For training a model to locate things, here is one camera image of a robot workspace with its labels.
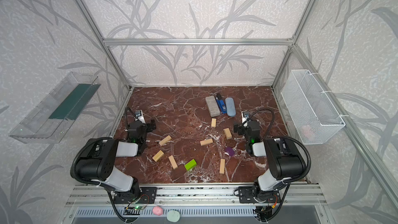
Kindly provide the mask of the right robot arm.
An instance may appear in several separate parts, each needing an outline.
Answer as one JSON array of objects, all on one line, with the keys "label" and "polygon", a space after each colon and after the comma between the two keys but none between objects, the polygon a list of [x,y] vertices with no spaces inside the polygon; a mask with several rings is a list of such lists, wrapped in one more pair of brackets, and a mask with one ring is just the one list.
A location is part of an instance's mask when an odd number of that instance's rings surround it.
[{"label": "right robot arm", "polygon": [[279,191],[309,173],[311,156],[298,140],[289,136],[261,138],[257,121],[246,120],[235,124],[233,129],[245,137],[245,148],[250,156],[267,159],[268,169],[254,182],[252,191],[256,198]]}]

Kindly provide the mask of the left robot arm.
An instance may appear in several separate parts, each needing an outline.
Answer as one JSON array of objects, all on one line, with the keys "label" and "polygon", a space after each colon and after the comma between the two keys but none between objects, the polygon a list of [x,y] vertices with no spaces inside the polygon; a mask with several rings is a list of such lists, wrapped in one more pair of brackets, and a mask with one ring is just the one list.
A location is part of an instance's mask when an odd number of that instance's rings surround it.
[{"label": "left robot arm", "polygon": [[141,195],[138,180],[115,167],[118,157],[141,156],[147,147],[147,134],[155,130],[154,120],[136,120],[127,126],[127,139],[102,137],[89,139],[75,156],[70,175],[83,184],[96,185],[108,192],[127,192],[135,198]]}]

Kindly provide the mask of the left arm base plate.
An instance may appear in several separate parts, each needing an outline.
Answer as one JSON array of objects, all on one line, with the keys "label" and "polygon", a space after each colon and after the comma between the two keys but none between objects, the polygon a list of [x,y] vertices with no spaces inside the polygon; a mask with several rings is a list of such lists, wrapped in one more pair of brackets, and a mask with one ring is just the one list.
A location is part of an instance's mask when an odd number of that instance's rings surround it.
[{"label": "left arm base plate", "polygon": [[140,190],[116,192],[113,198],[115,204],[154,204],[157,187],[141,187]]}]

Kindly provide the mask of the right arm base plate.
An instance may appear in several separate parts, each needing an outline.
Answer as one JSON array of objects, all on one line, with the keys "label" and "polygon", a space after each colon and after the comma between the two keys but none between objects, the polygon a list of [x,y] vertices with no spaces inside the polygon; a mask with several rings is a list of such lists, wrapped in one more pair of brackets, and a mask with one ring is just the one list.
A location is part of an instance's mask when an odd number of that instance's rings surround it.
[{"label": "right arm base plate", "polygon": [[237,196],[240,203],[278,204],[281,202],[280,193],[278,190],[263,191],[255,185],[238,187]]}]

